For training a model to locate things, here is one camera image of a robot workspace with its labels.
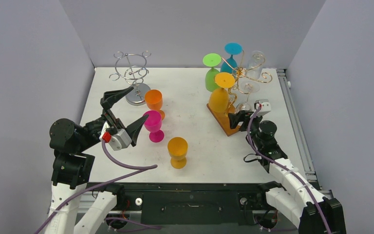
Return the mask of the gold wire glass rack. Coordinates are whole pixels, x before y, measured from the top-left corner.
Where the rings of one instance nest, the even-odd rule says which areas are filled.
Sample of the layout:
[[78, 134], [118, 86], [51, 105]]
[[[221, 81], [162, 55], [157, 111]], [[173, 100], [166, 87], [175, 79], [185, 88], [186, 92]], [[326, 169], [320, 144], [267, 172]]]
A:
[[[244, 58], [244, 50], [243, 49], [242, 49], [242, 52], [239, 55], [241, 55], [242, 58]], [[221, 63], [218, 66], [216, 66], [216, 69], [219, 70], [219, 71], [221, 69], [222, 63], [226, 60], [222, 56], [221, 56], [221, 58], [222, 58]], [[208, 103], [206, 104], [208, 110], [210, 111], [212, 116], [215, 118], [215, 120], [218, 122], [221, 129], [224, 131], [224, 133], [228, 137], [237, 133], [239, 131], [239, 128], [240, 128], [240, 125], [238, 125], [236, 129], [230, 129], [229, 119], [228, 119], [227, 115], [228, 115], [228, 113], [235, 113], [236, 106], [240, 102], [245, 101], [245, 95], [242, 94], [239, 90], [239, 83], [241, 83], [245, 79], [249, 79], [245, 75], [246, 67], [247, 67], [247, 64], [243, 65], [243, 63], [240, 62], [240, 63], [237, 63], [237, 68], [233, 69], [235, 71], [235, 73], [232, 74], [232, 75], [235, 78], [235, 84], [233, 85], [233, 87], [228, 89], [229, 100], [228, 100], [227, 109], [224, 113], [216, 113], [209, 108]], [[270, 83], [272, 80], [273, 80], [273, 77], [270, 73], [262, 71], [260, 78], [258, 80], [253, 80], [253, 81], [256, 81], [260, 85], [261, 83]]]

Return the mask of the pink wine glass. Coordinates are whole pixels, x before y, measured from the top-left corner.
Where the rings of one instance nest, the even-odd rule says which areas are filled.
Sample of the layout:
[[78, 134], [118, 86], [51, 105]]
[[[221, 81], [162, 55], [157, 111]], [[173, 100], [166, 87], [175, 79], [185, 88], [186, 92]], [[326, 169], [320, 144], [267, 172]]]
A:
[[164, 139], [164, 132], [161, 130], [162, 118], [158, 111], [150, 110], [144, 113], [148, 116], [144, 123], [145, 128], [149, 131], [149, 139], [154, 143], [161, 142]]

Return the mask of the clear wine glass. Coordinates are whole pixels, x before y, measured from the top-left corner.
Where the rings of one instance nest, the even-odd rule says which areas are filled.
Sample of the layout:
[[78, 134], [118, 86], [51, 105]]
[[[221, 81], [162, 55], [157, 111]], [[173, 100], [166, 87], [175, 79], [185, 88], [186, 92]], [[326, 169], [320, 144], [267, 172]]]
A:
[[251, 104], [249, 97], [251, 94], [256, 93], [260, 90], [260, 86], [256, 81], [245, 79], [239, 83], [239, 90], [245, 95], [245, 101], [240, 102], [235, 109], [235, 113], [239, 111], [252, 111], [254, 104]]
[[266, 57], [261, 51], [253, 51], [245, 69], [245, 75], [252, 80], [258, 80], [262, 73]]

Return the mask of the blue wine glass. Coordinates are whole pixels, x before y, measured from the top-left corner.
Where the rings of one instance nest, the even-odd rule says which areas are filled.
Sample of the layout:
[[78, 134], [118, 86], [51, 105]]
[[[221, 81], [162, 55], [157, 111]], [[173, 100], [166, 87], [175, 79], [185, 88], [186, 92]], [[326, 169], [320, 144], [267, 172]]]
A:
[[230, 55], [221, 65], [220, 72], [234, 74], [233, 69], [237, 68], [237, 62], [233, 58], [234, 55], [239, 55], [242, 52], [242, 46], [236, 42], [230, 42], [225, 45], [224, 50]]

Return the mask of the green wine glass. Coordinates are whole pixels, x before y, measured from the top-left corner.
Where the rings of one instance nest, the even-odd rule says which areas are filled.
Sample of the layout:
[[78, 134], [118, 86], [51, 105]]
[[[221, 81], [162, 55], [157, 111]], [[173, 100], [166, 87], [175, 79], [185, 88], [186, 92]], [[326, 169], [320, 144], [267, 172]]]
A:
[[216, 69], [216, 66], [221, 63], [221, 60], [221, 56], [216, 53], [209, 53], [203, 57], [203, 64], [210, 67], [205, 77], [205, 87], [209, 92], [213, 92], [215, 89], [219, 88], [215, 82], [215, 76], [220, 72]]

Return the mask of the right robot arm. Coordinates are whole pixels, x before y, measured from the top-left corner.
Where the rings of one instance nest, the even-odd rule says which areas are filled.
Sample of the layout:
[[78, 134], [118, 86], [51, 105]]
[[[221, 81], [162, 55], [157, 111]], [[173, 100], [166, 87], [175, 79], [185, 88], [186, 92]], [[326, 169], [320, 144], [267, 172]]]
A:
[[318, 191], [298, 172], [275, 139], [277, 126], [263, 120], [258, 111], [229, 113], [231, 128], [240, 126], [246, 141], [259, 156], [259, 163], [278, 182], [255, 195], [261, 208], [269, 206], [282, 213], [300, 234], [344, 234], [346, 225], [341, 203]]

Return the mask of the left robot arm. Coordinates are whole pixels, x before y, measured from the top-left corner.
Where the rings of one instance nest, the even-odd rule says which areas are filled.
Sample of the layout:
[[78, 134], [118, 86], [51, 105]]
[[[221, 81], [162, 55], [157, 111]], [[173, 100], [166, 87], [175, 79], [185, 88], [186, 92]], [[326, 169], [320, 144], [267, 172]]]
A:
[[[155, 168], [155, 166], [131, 166], [119, 162], [126, 169], [133, 169], [132, 174], [87, 187], [95, 157], [85, 151], [98, 143], [103, 147], [110, 144], [113, 150], [136, 146], [140, 131], [147, 120], [142, 116], [129, 126], [116, 118], [111, 108], [119, 100], [132, 92], [133, 86], [122, 90], [107, 91], [100, 100], [102, 114], [99, 118], [84, 126], [74, 121], [61, 118], [50, 128], [50, 148], [54, 150], [55, 160], [51, 177], [52, 198], [48, 218], [36, 233], [46, 234], [94, 234], [111, 209], [119, 210], [126, 203], [122, 186], [114, 182], [132, 175]], [[76, 224], [76, 216], [82, 195], [102, 187], [95, 204], [84, 215], [88, 222]]]

